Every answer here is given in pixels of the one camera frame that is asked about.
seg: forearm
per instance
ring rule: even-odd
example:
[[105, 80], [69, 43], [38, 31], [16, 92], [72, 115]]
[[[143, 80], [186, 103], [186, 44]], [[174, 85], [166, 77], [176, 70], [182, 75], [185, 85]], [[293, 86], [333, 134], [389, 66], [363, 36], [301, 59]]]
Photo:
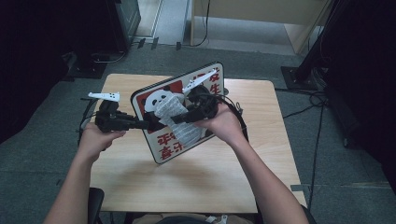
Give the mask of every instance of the forearm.
[[88, 222], [88, 196], [92, 163], [75, 157], [44, 223]]
[[265, 165], [245, 139], [230, 143], [247, 176], [264, 220], [268, 223], [307, 223], [297, 199]]

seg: table top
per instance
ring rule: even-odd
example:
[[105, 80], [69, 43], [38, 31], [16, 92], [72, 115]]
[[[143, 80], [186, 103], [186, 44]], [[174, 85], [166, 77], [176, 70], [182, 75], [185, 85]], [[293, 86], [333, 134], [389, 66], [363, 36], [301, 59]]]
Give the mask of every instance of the table top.
[[[131, 94], [167, 78], [112, 74], [102, 92], [119, 91], [119, 110], [134, 115]], [[289, 189], [300, 185], [273, 84], [226, 78], [224, 87], [244, 109], [249, 142], [259, 156]], [[102, 152], [92, 167], [91, 186], [105, 192], [102, 211], [257, 213], [233, 150], [217, 137], [159, 165], [143, 132], [130, 130]], [[302, 191], [293, 193], [306, 205]]]

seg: floor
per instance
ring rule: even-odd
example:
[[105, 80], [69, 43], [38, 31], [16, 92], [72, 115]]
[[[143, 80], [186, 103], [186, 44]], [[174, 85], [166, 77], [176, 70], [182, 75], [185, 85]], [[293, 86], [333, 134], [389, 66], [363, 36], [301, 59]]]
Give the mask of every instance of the floor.
[[[135, 40], [146, 38], [147, 43], [152, 43], [158, 37], [159, 44], [180, 42], [185, 47], [190, 45], [190, 0], [140, 0], [139, 6], [142, 21]], [[207, 24], [207, 37], [203, 41], [205, 18], [195, 17], [194, 44], [202, 42], [197, 48], [295, 55], [282, 23], [209, 18]], [[319, 27], [311, 35], [311, 45], [318, 32]], [[307, 52], [308, 46], [305, 46], [300, 55], [305, 56]]]

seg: hand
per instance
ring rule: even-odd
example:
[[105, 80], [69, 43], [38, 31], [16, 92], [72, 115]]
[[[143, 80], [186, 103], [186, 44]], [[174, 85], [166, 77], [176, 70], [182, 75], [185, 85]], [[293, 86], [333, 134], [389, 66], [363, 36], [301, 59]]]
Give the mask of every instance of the hand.
[[245, 139], [241, 125], [236, 115], [224, 104], [218, 105], [219, 110], [213, 119], [204, 119], [195, 122], [198, 127], [207, 128], [219, 139], [227, 144]]
[[102, 133], [95, 124], [88, 123], [82, 133], [77, 156], [94, 162], [103, 149], [110, 147], [114, 139], [123, 137], [125, 133], [125, 131]]

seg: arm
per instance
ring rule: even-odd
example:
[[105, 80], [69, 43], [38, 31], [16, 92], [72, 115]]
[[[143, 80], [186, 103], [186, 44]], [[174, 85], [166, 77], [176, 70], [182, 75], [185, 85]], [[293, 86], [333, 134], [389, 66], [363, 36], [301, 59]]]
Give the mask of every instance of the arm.
[[209, 129], [233, 149], [266, 222], [308, 223], [297, 199], [251, 147], [227, 105], [219, 105], [213, 119], [201, 120], [195, 125]]
[[81, 137], [78, 152], [72, 161], [66, 180], [44, 223], [88, 222], [88, 195], [91, 168], [103, 148], [125, 132], [102, 133], [94, 124], [87, 124]]

